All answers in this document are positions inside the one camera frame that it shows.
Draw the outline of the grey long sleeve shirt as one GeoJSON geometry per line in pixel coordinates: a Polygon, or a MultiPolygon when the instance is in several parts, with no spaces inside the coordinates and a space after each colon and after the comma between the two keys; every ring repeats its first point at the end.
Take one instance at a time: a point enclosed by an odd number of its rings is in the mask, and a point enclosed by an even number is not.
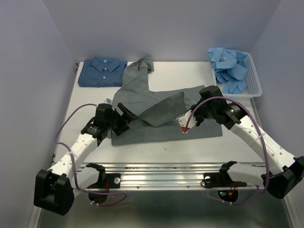
{"type": "Polygon", "coordinates": [[[124,70],[122,87],[114,94],[112,105],[117,107],[122,103],[135,114],[135,120],[123,134],[109,135],[113,146],[222,136],[222,127],[214,120],[205,120],[200,127],[183,134],[177,118],[199,101],[199,91],[204,86],[154,92],[148,85],[148,74],[153,71],[150,56],[139,59],[124,70]]]}

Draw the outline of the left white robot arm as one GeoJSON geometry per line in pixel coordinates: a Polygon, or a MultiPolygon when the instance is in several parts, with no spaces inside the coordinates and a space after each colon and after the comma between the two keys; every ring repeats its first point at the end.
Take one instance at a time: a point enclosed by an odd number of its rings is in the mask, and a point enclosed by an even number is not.
{"type": "Polygon", "coordinates": [[[74,199],[82,192],[88,193],[91,204],[103,207],[104,201],[112,195],[110,189],[118,189],[121,184],[120,173],[106,173],[105,167],[96,163],[81,167],[88,155],[114,132],[117,136],[129,129],[129,123],[137,117],[123,104],[117,107],[102,103],[96,106],[95,115],[81,130],[72,147],[65,143],[66,154],[48,170],[40,170],[36,175],[34,205],[36,207],[65,215],[71,209],[74,199]]]}

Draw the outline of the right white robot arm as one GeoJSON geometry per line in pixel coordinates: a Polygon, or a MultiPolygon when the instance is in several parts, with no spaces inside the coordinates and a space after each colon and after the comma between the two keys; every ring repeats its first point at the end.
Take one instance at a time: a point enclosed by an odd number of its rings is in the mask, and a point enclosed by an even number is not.
{"type": "Polygon", "coordinates": [[[201,99],[188,111],[183,130],[213,119],[243,140],[265,163],[259,167],[229,161],[218,172],[205,173],[202,186],[211,189],[253,184],[283,199],[303,179],[304,158],[283,149],[241,103],[225,98],[217,86],[205,87],[199,94],[201,99]]]}

